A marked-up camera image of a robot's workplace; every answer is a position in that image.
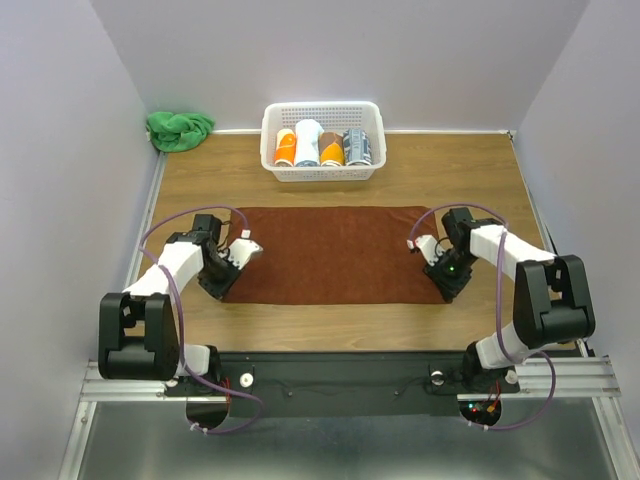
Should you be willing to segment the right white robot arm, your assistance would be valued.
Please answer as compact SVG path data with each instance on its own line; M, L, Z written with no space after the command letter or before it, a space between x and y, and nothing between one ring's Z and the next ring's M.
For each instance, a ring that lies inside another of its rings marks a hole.
M463 356L460 378L482 390L496 370L522 363L553 344L591 336L596 319L583 261L535 247L508 230L497 218L475 218L456 206L442 217L450 246L432 235L410 235L407 245L419 252L424 273L442 299L450 303L467 286L473 264L481 259L496 267L496 314L502 314L502 279L514 282L512 321L496 319L496 332L471 343Z

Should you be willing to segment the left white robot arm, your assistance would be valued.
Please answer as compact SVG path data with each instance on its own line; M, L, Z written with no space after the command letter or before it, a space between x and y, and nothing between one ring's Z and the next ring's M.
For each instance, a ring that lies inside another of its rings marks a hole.
M99 306L98 369L107 380L168 381L188 376L199 393L222 384L223 371L212 346L185 341L181 293L192 281L216 300L223 299L263 248L241 230L220 242L224 222L197 214L187 231L166 240L160 255L133 284L108 293Z

